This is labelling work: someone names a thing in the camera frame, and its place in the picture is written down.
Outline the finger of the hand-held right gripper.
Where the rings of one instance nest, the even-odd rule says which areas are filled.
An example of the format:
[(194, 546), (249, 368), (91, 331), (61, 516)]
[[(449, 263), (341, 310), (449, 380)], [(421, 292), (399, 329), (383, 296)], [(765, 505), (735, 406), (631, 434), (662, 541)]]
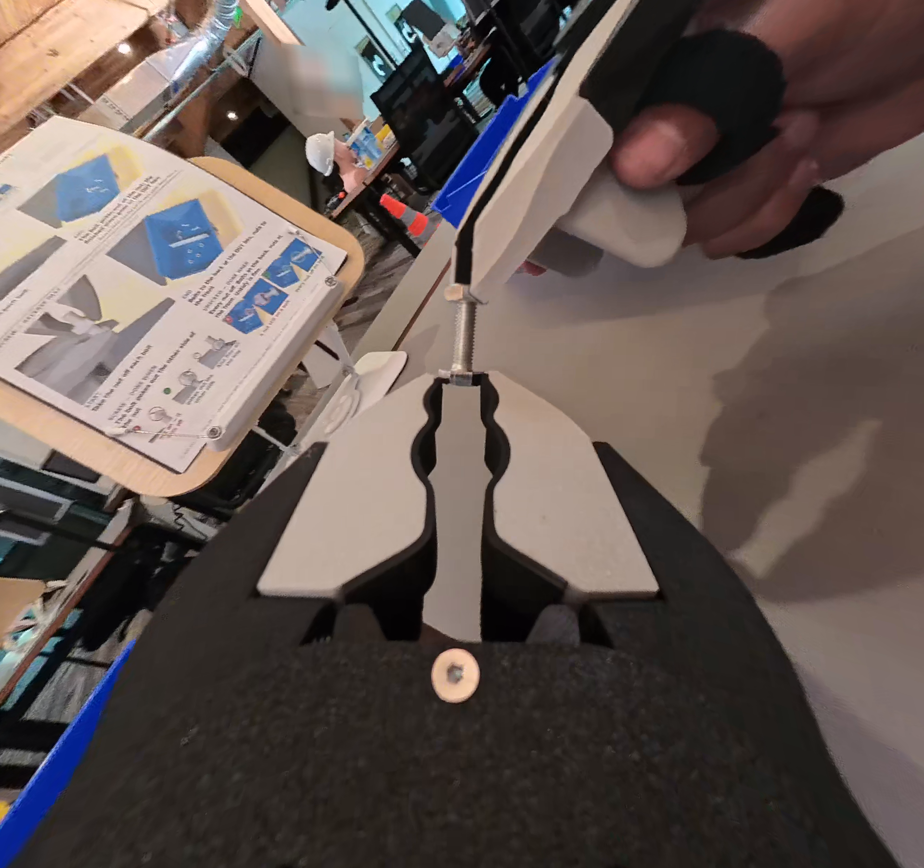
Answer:
[[(605, 17), (614, 10), (603, 9), (602, 33), (593, 32), (591, 20), (583, 46), (588, 35), (578, 34), (578, 9), (560, 35), (556, 65), (502, 144), (456, 234), (454, 284), (470, 286), (486, 303), (551, 231), (578, 238), (578, 196), (616, 138), (579, 94), (612, 32)], [(653, 268), (669, 260), (624, 261)]]

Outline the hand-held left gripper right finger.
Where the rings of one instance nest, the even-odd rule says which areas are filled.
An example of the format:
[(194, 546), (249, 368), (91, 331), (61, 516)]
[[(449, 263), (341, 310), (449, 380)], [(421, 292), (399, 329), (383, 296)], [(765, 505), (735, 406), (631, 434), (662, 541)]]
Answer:
[(660, 586), (598, 448), (563, 412), (503, 374), (484, 374), (480, 540), (484, 641), (525, 641), (546, 608), (579, 617), (657, 600)]

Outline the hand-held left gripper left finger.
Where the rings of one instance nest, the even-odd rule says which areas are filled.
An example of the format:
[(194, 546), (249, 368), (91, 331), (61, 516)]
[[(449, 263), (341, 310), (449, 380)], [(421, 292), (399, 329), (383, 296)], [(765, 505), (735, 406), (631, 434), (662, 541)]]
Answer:
[(437, 569), (430, 480), (443, 382), (418, 377), (334, 434), (260, 576), (261, 596), (367, 606), (417, 641)]

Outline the blue plastic bin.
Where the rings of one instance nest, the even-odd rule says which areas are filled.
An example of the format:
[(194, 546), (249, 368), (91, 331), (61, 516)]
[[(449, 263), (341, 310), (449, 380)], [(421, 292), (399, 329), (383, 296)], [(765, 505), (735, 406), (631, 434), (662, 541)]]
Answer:
[(524, 112), (528, 101), (532, 99), (555, 65), (556, 59), (552, 58), (528, 78), (525, 86), (521, 87), (518, 93), (504, 98), (499, 109), (493, 113), (483, 132), (468, 150), (465, 158), (438, 193), (433, 202), (433, 208), (454, 227), (458, 228), (461, 225), (472, 199), (491, 168), (502, 144)]
[(97, 729), (122, 667), (136, 641), (127, 643), (37, 772), (1, 821), (1, 866), (10, 866), (70, 782)]

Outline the silver hex bolt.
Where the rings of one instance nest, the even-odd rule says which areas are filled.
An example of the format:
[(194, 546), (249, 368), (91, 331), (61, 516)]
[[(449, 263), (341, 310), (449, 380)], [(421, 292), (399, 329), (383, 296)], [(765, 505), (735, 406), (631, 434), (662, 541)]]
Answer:
[(437, 372), (437, 377), (457, 387), (471, 387), (476, 381), (474, 355), (478, 308), (478, 303), (471, 299), (461, 299), (456, 302), (451, 365)]

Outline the person's right hand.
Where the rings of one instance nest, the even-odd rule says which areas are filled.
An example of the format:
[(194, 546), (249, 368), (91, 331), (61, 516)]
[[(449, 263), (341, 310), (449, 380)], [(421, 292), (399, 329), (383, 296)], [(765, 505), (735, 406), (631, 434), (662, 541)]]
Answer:
[(683, 247), (779, 244), (815, 189), (922, 134), (923, 0), (707, 0), (687, 33), (756, 37), (782, 62), (778, 135), (685, 196)]

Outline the black mesh office chair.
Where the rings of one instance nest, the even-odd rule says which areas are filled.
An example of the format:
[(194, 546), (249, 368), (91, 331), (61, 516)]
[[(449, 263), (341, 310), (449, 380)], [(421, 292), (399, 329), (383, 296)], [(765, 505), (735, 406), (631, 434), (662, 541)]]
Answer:
[(431, 192), (442, 188), (479, 136), (419, 42), (372, 102), (398, 141), (399, 157), (410, 160)]

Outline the orange traffic cone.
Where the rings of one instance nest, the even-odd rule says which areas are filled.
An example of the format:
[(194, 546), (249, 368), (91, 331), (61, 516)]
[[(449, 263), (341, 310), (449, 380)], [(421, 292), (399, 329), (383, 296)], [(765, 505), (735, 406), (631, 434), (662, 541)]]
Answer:
[(403, 225), (410, 237), (420, 245), (424, 245), (438, 227), (438, 223), (432, 217), (417, 211), (388, 193), (381, 195), (379, 204), (391, 217)]

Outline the silver ventilation duct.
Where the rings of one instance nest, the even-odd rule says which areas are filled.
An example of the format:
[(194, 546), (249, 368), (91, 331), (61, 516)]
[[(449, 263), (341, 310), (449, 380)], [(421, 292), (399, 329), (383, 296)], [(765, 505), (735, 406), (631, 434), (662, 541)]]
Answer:
[(147, 124), (142, 141), (153, 143), (211, 84), (214, 73), (207, 74), (197, 87), (190, 90), (198, 72), (225, 42), (237, 5), (238, 0), (207, 0), (207, 11), (193, 30), (147, 59), (148, 64), (164, 75), (166, 84), (163, 92), (167, 93), (168, 101), (157, 121)]

